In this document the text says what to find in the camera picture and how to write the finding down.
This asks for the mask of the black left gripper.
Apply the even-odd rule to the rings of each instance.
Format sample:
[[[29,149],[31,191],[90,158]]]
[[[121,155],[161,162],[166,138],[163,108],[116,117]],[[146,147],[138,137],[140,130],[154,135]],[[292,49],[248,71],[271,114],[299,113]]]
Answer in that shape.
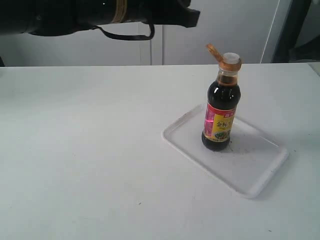
[[[155,25],[197,26],[201,12],[189,9],[189,0],[129,0],[126,23],[150,21]]]

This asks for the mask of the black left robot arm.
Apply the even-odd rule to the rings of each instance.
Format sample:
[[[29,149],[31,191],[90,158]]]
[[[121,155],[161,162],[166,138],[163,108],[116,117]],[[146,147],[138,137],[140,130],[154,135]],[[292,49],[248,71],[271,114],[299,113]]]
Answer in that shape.
[[[70,35],[92,26],[142,22],[193,28],[201,12],[189,0],[2,0],[1,35]]]

